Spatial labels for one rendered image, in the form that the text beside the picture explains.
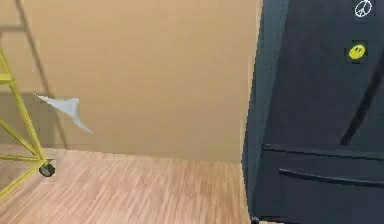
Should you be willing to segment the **yellow smiley face magnet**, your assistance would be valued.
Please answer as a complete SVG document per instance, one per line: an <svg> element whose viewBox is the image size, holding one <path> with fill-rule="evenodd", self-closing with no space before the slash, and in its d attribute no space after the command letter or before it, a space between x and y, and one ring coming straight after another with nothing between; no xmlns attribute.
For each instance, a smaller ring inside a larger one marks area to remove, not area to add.
<svg viewBox="0 0 384 224"><path fill-rule="evenodd" d="M365 46L362 44L357 44L357 45L354 45L350 48L350 50L348 52L348 56L352 60L358 60L365 55L365 52L366 52Z"/></svg>

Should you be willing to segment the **yellow wheeled cart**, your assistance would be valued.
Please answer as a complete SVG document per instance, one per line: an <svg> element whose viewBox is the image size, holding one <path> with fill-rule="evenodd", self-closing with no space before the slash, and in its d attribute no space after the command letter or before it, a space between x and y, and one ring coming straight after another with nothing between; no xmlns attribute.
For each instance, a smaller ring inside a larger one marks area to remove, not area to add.
<svg viewBox="0 0 384 224"><path fill-rule="evenodd" d="M0 160L32 163L32 166L27 171L22 173L10 184L6 185L0 190L0 200L2 200L7 195L9 195L11 191L20 186L34 172L38 171L43 177L52 177L56 173L56 168L51 164L51 159L47 158L45 152L42 149L40 140L37 136L30 115L27 111L21 93L18 90L15 78L9 69L7 59L1 48L0 64L4 69L4 72L0 73L0 85L6 85L10 89L11 94L16 102L17 108L20 112L20 115L23 119L26 131L31 139L31 142L28 142L26 139L24 139L6 121L2 119L0 119L0 127L2 127L17 142L19 142L21 146L23 146L32 154L32 157L0 154Z"/></svg>

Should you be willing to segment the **white peace sign magnet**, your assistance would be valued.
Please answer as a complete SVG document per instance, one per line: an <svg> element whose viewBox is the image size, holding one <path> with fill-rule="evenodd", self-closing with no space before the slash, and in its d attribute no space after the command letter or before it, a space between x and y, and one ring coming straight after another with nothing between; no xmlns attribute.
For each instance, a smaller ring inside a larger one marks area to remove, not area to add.
<svg viewBox="0 0 384 224"><path fill-rule="evenodd" d="M363 18L370 14L372 7L373 5L370 0L360 0L354 8L354 15L358 18Z"/></svg>

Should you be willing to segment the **pale grey pointed shape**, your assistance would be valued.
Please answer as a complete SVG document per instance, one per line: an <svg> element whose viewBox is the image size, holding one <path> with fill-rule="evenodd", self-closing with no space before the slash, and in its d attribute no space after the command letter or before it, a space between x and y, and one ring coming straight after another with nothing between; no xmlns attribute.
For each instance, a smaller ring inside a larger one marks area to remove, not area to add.
<svg viewBox="0 0 384 224"><path fill-rule="evenodd" d="M82 130L92 133L92 130L89 129L81 120L79 117L79 102L80 99L75 97L75 98L70 98L70 99L54 99L50 98L47 96L42 96L42 95L37 95L37 97L46 102L48 105L52 106L53 108L63 112L64 114L68 115L71 119L72 122L81 128Z"/></svg>

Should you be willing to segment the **black fridge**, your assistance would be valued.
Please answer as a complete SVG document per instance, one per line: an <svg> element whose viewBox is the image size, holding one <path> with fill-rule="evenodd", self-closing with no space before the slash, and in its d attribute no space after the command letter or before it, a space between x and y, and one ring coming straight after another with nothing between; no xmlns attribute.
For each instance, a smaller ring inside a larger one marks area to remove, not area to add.
<svg viewBox="0 0 384 224"><path fill-rule="evenodd" d="M384 78L340 144L384 54L384 0L363 18L359 1L262 0L242 154L250 224L384 224L384 188L278 172L384 182ZM352 60L357 44L366 52Z"/></svg>

